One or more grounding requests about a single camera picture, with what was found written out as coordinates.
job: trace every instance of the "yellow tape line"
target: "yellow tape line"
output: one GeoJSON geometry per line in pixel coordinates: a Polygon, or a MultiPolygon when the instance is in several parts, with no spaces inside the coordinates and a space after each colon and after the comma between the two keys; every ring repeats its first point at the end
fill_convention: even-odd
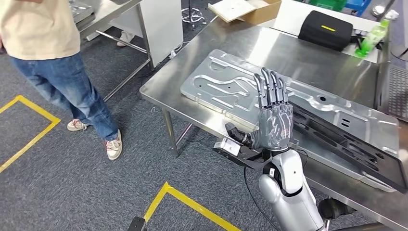
{"type": "Polygon", "coordinates": [[[146,222],[150,219],[150,217],[152,217],[153,212],[156,210],[159,203],[163,200],[163,197],[165,196],[166,193],[169,193],[170,195],[176,197],[179,201],[188,205],[190,208],[199,212],[201,215],[208,218],[210,221],[216,223],[223,229],[228,230],[228,231],[239,231],[240,230],[237,227],[228,223],[226,220],[217,216],[215,213],[206,209],[199,203],[193,201],[185,194],[179,192],[177,189],[171,187],[167,182],[164,183],[159,193],[157,194],[157,196],[155,197],[155,199],[153,200],[153,202],[150,204],[149,208],[147,209],[146,214],[144,215],[144,219],[146,222]]]}
{"type": "Polygon", "coordinates": [[[154,198],[154,200],[150,204],[149,208],[146,211],[146,214],[143,217],[146,222],[149,221],[150,217],[152,217],[154,211],[156,210],[157,206],[159,206],[160,202],[163,200],[163,197],[165,196],[167,189],[169,187],[170,185],[166,181],[163,187],[160,189],[157,196],[154,198]]]}
{"type": "Polygon", "coordinates": [[[47,118],[51,121],[42,132],[40,132],[37,136],[35,136],[27,145],[25,145],[21,150],[19,150],[16,154],[14,154],[9,160],[7,160],[3,165],[0,166],[0,173],[4,171],[8,166],[10,166],[16,159],[18,159],[22,154],[24,154],[31,146],[33,146],[39,139],[41,139],[45,134],[47,134],[52,128],[55,127],[60,122],[60,119],[51,115],[46,110],[42,109],[35,103],[31,102],[30,100],[24,98],[22,95],[16,96],[12,101],[8,104],[4,105],[0,108],[0,113],[4,112],[7,108],[11,107],[16,102],[20,101],[27,107],[31,108],[32,110],[36,111],[38,114],[42,115],[43,117],[47,118]]]}

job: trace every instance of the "cardboard box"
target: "cardboard box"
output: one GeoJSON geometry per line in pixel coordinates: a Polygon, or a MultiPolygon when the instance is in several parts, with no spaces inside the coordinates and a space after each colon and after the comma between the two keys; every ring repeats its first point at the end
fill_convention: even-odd
{"type": "Polygon", "coordinates": [[[214,5],[208,4],[208,9],[225,22],[241,19],[258,25],[278,16],[281,0],[222,0],[214,5]]]}
{"type": "Polygon", "coordinates": [[[279,7],[281,6],[282,1],[264,0],[264,2],[266,2],[268,5],[241,16],[242,20],[254,25],[258,25],[275,19],[276,16],[278,16],[279,7]]]}

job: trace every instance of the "humanoid robot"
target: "humanoid robot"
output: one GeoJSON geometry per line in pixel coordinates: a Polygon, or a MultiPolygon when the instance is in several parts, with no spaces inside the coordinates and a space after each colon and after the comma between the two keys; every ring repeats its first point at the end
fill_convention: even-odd
{"type": "Polygon", "coordinates": [[[259,130],[245,133],[227,123],[228,135],[250,149],[263,148],[266,162],[259,188],[272,204],[283,231],[326,231],[316,199],[303,175],[299,153],[289,147],[293,106],[288,103],[286,84],[273,71],[262,68],[261,73],[263,77],[255,74],[259,130]]]}

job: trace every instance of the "plastic bottle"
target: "plastic bottle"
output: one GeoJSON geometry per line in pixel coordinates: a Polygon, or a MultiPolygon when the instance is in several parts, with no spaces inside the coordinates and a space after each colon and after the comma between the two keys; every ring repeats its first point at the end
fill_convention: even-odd
{"type": "Polygon", "coordinates": [[[385,37],[390,21],[382,20],[380,25],[375,26],[361,43],[361,49],[357,48],[355,54],[358,57],[366,57],[369,52],[385,37]]]}

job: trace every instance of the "metal table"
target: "metal table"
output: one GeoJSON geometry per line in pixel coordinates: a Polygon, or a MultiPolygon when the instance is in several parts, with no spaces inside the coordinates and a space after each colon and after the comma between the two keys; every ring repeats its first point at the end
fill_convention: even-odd
{"type": "MultiPolygon", "coordinates": [[[[241,57],[255,65],[275,69],[283,75],[292,76],[348,100],[368,107],[374,106],[378,71],[376,64],[289,37],[273,29],[245,22],[227,24],[216,18],[140,89],[145,99],[163,109],[175,155],[178,155],[178,142],[191,124],[176,140],[170,112],[217,137],[226,137],[224,124],[233,122],[180,93],[181,84],[214,49],[241,57]]],[[[249,131],[242,126],[239,129],[249,131]]],[[[405,144],[401,148],[408,149],[408,137],[401,136],[401,143],[405,144]]],[[[304,171],[309,183],[329,196],[392,229],[408,230],[406,195],[377,190],[310,159],[304,171]]]]}
{"type": "Polygon", "coordinates": [[[107,101],[127,82],[129,82],[129,80],[131,80],[142,68],[144,68],[147,64],[151,63],[149,43],[147,41],[146,36],[146,28],[144,26],[141,9],[139,5],[139,3],[142,0],[80,0],[80,1],[87,5],[92,6],[94,9],[94,14],[92,16],[76,24],[82,39],[96,32],[115,41],[122,42],[123,44],[126,44],[127,46],[132,47],[135,50],[147,54],[147,60],[140,66],[138,66],[135,71],[133,71],[118,86],[116,86],[115,89],[113,89],[108,95],[105,96],[103,100],[107,101]],[[122,13],[134,7],[135,5],[137,5],[140,27],[143,33],[143,41],[146,49],[124,42],[119,38],[99,31],[102,27],[106,26],[110,21],[119,17],[122,13]]]}

